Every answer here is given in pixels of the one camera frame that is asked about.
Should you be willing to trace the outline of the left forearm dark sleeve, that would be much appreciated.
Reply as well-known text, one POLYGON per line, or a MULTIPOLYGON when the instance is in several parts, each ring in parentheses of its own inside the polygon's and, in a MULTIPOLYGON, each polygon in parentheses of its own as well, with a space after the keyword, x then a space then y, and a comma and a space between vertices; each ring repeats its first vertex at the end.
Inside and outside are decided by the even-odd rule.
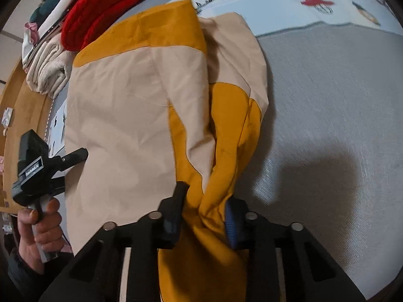
POLYGON ((47 288, 73 259, 73 254, 59 252, 58 257, 44 264, 42 274, 32 270, 14 248, 8 258, 8 276, 22 295, 22 300, 39 301, 47 288))

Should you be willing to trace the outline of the person's left hand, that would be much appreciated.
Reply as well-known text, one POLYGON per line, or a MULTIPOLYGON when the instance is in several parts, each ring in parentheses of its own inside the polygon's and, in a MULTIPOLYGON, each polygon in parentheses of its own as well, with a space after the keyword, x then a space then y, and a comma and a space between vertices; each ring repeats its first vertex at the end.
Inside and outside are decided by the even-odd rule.
POLYGON ((44 272, 44 264, 38 248, 45 252, 60 252, 65 245, 59 206, 59 200, 52 198, 40 221, 36 210, 21 209, 18 212, 18 253, 25 264, 39 274, 44 272))

